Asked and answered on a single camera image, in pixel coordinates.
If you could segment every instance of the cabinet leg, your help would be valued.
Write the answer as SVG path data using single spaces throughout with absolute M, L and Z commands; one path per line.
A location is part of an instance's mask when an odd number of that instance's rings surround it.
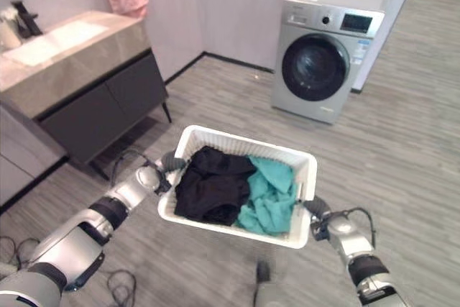
M 163 111 L 165 111 L 167 120 L 168 120 L 168 121 L 170 122 L 170 124 L 171 124 L 173 121 L 172 121 L 171 116 L 170 116 L 170 111 L 167 109 L 166 102 L 163 102 L 161 105 L 162 105 L 162 107 L 163 107 Z
M 101 178 L 103 178 L 105 181 L 110 181 L 110 178 L 107 174 L 105 174 L 105 172 L 102 170 L 101 167 L 99 167 L 96 163 L 94 162 L 89 162 L 88 164 L 91 168 L 93 168 L 93 170 L 99 174 L 99 176 Z

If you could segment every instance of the white laundry basket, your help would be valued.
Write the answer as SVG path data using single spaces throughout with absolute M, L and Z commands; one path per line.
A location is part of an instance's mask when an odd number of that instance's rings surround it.
M 307 152 L 258 142 L 257 140 L 193 125 L 187 127 L 182 133 L 175 156 L 188 160 L 205 145 L 219 149 L 226 154 L 254 155 L 283 162 L 292 167 L 295 172 L 295 180 L 298 184 L 297 199 L 310 201 L 315 195 L 316 159 Z M 182 173 L 173 173 L 170 176 L 169 180 L 173 188 L 158 203 L 158 212 L 163 219 L 296 249 L 302 248 L 307 244 L 311 215 L 301 203 L 297 203 L 294 206 L 290 232 L 277 237 L 251 233 L 237 226 L 222 226 L 191 221 L 185 217 L 175 215 L 174 210 L 177 203 L 175 186 L 179 183 Z

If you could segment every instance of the bathroom sink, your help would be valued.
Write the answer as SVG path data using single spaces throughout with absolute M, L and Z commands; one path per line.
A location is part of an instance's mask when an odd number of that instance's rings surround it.
M 84 21 L 65 24 L 45 35 L 34 38 L 3 56 L 25 65 L 36 66 L 50 58 L 88 41 L 108 28 Z

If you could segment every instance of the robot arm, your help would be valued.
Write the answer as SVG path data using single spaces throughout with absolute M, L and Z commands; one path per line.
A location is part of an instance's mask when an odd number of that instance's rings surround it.
M 305 207 L 316 221 L 312 223 L 317 241 L 327 239 L 348 270 L 363 306 L 409 307 L 396 290 L 390 271 L 374 255 L 374 247 L 343 213 L 331 212 L 319 197 Z
M 101 266 L 104 245 L 135 207 L 152 192 L 167 189 L 156 166 L 138 168 L 41 242 L 27 269 L 2 280 L 0 305 L 58 307 L 63 290 L 83 287 Z
M 0 306 L 58 307 L 63 290 L 77 290 L 101 266 L 103 247 L 128 215 L 149 194 L 170 188 L 165 172 L 180 168 L 173 156 L 165 168 L 145 165 L 113 187 L 47 237 L 34 251 L 29 265 L 0 282 Z M 331 212 L 320 198 L 305 202 L 315 216 L 312 232 L 327 239 L 346 266 L 363 306 L 408 307 L 398 294 L 388 269 L 374 255 L 373 246 L 343 213 Z M 259 285 L 255 306 L 289 306 L 274 283 Z

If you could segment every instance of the front-loading washing machine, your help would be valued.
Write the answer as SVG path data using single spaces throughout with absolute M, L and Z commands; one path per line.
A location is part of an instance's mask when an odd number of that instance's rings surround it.
M 333 124 L 384 6 L 385 0 L 284 0 L 272 106 Z

